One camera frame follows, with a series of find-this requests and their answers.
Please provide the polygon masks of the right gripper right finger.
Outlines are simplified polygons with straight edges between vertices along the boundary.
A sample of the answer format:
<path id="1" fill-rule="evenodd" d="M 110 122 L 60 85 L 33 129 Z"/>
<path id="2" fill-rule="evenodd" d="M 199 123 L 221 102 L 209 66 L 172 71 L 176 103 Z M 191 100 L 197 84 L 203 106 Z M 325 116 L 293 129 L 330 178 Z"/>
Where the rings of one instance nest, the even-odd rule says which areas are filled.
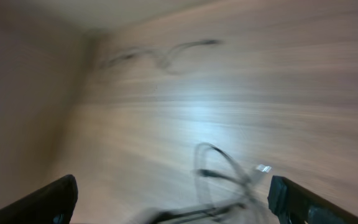
<path id="1" fill-rule="evenodd" d="M 358 216 L 286 177 L 272 177 L 267 199 L 280 224 L 358 224 Z"/>

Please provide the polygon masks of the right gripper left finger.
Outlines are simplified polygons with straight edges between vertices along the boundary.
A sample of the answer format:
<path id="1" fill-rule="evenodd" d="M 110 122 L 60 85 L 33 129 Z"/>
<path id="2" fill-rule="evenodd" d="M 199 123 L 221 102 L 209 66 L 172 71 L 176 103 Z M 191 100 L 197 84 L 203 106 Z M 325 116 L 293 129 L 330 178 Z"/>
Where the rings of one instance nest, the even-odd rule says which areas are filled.
<path id="1" fill-rule="evenodd" d="M 78 187 L 68 174 L 0 209 L 0 224 L 69 224 L 78 200 Z"/>

